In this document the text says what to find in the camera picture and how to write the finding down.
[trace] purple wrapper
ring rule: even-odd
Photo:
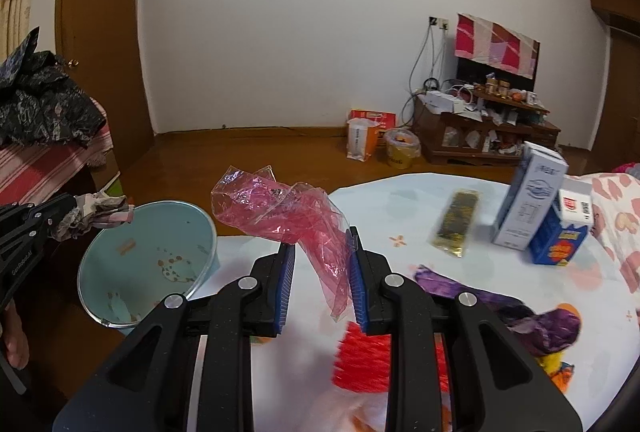
[[[426,266],[415,273],[415,282],[430,295],[453,299],[463,291],[473,293],[518,337],[533,356],[546,356],[571,346],[580,333],[580,319],[566,309],[535,314],[522,300],[472,288],[439,275]]]

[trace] wooden floor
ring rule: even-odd
[[[210,191],[229,166],[255,171],[271,165],[277,180],[287,184],[304,181],[327,192],[404,172],[437,172],[472,176],[509,183],[513,168],[434,166],[418,158],[408,171],[386,164],[384,152],[368,162],[346,158],[341,136],[309,136],[302,130],[264,132],[197,131],[172,133],[156,143],[121,176],[127,195],[136,205],[162,199],[194,203],[210,213]],[[568,153],[571,173],[583,172],[582,155]],[[216,223],[220,235],[235,235],[235,229]],[[30,336],[33,357],[40,371],[69,397],[121,341],[122,335],[93,322],[73,304],[49,303],[50,322]]]

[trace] yellow bucket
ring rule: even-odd
[[[392,129],[385,133],[386,162],[394,168],[412,166],[414,158],[420,156],[420,140],[406,129]]]

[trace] person's hand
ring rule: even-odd
[[[22,321],[12,300],[2,313],[0,335],[6,350],[6,359],[13,368],[25,368],[29,362],[29,343],[22,331]]]

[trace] wall socket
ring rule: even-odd
[[[449,19],[429,17],[429,25],[430,26],[437,26],[441,30],[448,30],[449,29]]]

